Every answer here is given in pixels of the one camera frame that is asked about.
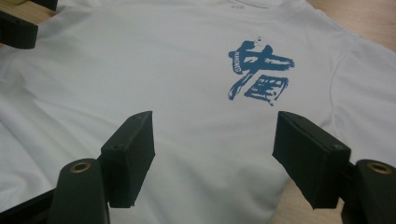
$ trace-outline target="blue kanji character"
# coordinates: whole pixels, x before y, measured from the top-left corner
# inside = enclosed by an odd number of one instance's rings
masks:
[[[286,77],[268,77],[261,75],[259,79],[250,87],[245,96],[268,102],[274,105],[274,101],[282,94],[289,85]]]
[[[229,52],[229,57],[233,59],[233,71],[238,75],[243,75],[243,72],[247,71],[247,74],[231,87],[228,93],[230,100],[233,100],[241,88],[259,70],[285,71],[294,67],[294,61],[292,59],[274,55],[273,49],[269,45],[265,46],[261,52],[252,51],[254,48],[253,41],[244,41],[239,49]]]

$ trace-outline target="white fabric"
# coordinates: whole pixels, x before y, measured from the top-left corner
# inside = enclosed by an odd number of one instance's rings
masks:
[[[112,223],[268,222],[288,179],[271,155],[279,110],[344,141],[352,161],[396,165],[396,54],[303,0],[60,4],[35,49],[0,49],[0,211],[54,188],[146,110],[157,156]]]

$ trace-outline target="t-shirt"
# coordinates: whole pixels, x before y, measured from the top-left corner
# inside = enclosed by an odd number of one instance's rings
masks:
[[[0,49],[0,210],[55,188],[63,166],[97,158],[148,110],[156,157],[112,223],[268,222],[288,180],[272,157],[278,111],[315,122],[353,162],[396,165],[396,54],[305,0],[59,9],[35,49]]]

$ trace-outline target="black metal arm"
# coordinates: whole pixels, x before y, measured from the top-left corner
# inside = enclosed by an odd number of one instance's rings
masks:
[[[32,2],[55,11],[58,0],[32,0]],[[0,42],[16,49],[33,49],[38,26],[29,21],[0,11]]]
[[[56,189],[0,214],[1,224],[107,224],[111,207],[134,205],[154,159],[152,113],[128,118],[101,156],[67,164]]]
[[[396,223],[396,170],[380,161],[349,162],[350,148],[310,120],[279,112],[273,156],[311,206],[344,202],[345,224]]]

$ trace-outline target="shirt sleeve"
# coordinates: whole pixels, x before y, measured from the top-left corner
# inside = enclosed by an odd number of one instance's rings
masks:
[[[359,38],[334,72],[331,98],[332,126],[351,161],[396,166],[396,53]]]

